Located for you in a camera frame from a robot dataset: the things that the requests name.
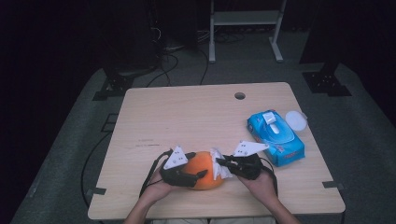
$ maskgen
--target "dark background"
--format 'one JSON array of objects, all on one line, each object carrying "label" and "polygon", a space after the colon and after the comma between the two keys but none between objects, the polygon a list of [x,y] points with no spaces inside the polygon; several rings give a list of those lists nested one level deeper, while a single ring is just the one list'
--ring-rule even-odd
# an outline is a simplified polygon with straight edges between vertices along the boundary
[{"label": "dark background", "polygon": [[[207,29],[208,0],[160,2],[0,2],[1,222],[12,219],[97,69],[155,66],[161,46],[152,44],[150,26],[192,46],[195,30]],[[272,9],[278,2],[221,0],[216,7]],[[359,75],[393,124],[394,9],[385,0],[289,0],[282,24],[288,32],[311,28],[301,63],[323,63],[335,55]]]}]

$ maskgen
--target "person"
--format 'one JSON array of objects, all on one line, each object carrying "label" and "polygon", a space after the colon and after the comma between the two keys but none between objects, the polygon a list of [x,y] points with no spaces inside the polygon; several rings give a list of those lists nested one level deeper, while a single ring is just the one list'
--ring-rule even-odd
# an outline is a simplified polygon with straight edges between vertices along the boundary
[{"label": "person", "polygon": [[[271,212],[279,224],[300,223],[300,221],[277,198],[272,177],[268,173],[262,171],[259,177],[255,180],[248,180],[240,176],[238,176],[238,179],[248,188],[250,193]],[[152,184],[149,184],[145,192],[134,205],[134,208],[131,210],[128,217],[125,218],[124,224],[143,224],[146,219],[146,214],[152,205],[166,197],[171,191],[180,188],[163,182],[159,169],[154,172],[150,183]],[[199,219],[196,223],[207,223],[207,221],[206,219],[205,221],[203,219]]]}]

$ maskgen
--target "hole in table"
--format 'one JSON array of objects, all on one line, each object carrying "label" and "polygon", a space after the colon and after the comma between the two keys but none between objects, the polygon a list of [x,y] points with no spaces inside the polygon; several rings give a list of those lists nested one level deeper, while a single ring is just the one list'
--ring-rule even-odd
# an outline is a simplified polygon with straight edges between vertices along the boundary
[{"label": "hole in table", "polygon": [[242,92],[237,92],[235,94],[235,98],[238,99],[238,100],[243,100],[243,99],[245,99],[245,97],[246,97],[246,95],[244,93],[242,93]]}]

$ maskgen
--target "wooden table top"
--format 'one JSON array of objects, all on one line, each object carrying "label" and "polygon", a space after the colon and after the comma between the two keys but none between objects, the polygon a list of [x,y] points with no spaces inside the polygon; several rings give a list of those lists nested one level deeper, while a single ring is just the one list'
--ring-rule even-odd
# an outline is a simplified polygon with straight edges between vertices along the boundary
[{"label": "wooden table top", "polygon": [[[235,94],[245,99],[236,99]],[[106,193],[93,195],[89,217],[127,217],[152,163],[170,147],[179,145],[185,153],[217,147],[231,155],[240,140],[254,142],[247,119],[267,109],[283,118],[288,111],[301,111],[287,83],[128,90],[96,185]],[[309,125],[297,134],[305,144],[305,158],[275,167],[280,201],[293,214],[342,213],[345,204],[337,188],[323,187],[322,182],[332,181],[332,176]],[[147,218],[267,215],[269,211],[233,177],[211,190],[174,191],[155,203]]]}]

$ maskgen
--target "person's left hand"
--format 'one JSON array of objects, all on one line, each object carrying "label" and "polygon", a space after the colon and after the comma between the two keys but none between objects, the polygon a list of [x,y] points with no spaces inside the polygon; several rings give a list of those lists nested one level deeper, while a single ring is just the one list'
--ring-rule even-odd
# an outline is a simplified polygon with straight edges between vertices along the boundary
[{"label": "person's left hand", "polygon": [[160,175],[160,169],[161,168],[157,168],[157,170],[155,170],[146,190],[140,197],[151,204],[156,203],[160,199],[166,197],[171,191],[180,189],[180,187],[171,186],[163,182],[163,178]]}]

